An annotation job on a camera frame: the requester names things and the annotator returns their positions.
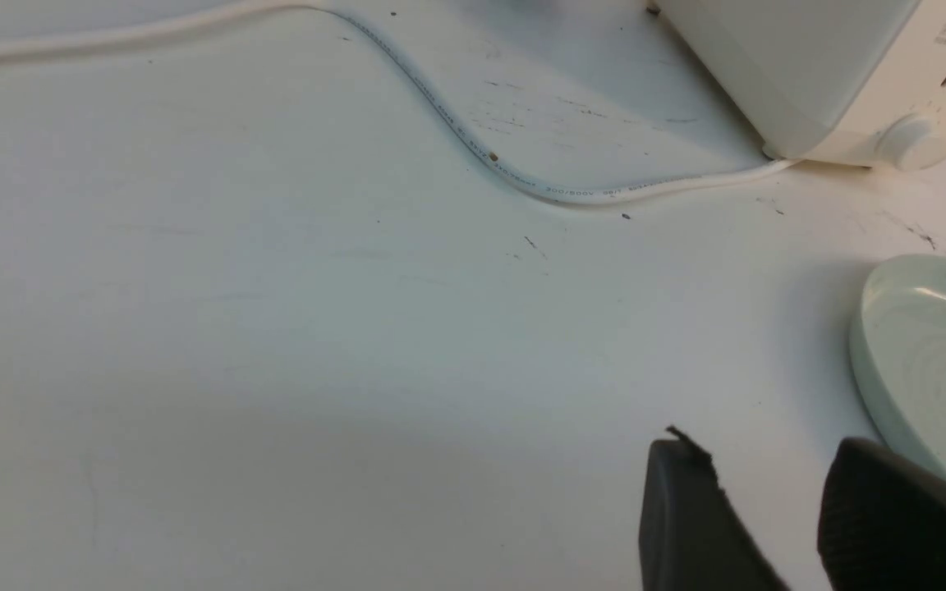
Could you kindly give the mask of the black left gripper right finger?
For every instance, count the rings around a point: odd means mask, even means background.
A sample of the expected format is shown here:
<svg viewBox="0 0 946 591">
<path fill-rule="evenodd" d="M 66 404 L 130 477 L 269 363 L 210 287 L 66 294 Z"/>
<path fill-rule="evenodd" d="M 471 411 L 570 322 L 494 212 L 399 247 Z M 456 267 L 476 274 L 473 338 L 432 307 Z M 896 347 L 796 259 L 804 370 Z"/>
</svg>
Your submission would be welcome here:
<svg viewBox="0 0 946 591">
<path fill-rule="evenodd" d="M 827 472 L 817 550 L 834 590 L 946 590 L 946 480 L 866 438 Z"/>
</svg>

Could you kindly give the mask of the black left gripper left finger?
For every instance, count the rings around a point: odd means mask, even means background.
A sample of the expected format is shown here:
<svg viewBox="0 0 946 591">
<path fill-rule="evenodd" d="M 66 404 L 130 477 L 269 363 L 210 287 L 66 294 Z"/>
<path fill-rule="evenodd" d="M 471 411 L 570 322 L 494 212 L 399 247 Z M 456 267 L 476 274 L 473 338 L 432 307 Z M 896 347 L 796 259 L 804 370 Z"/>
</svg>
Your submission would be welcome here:
<svg viewBox="0 0 946 591">
<path fill-rule="evenodd" d="M 645 590 L 788 590 L 744 527 L 713 457 L 669 425 L 650 445 L 638 549 Z"/>
</svg>

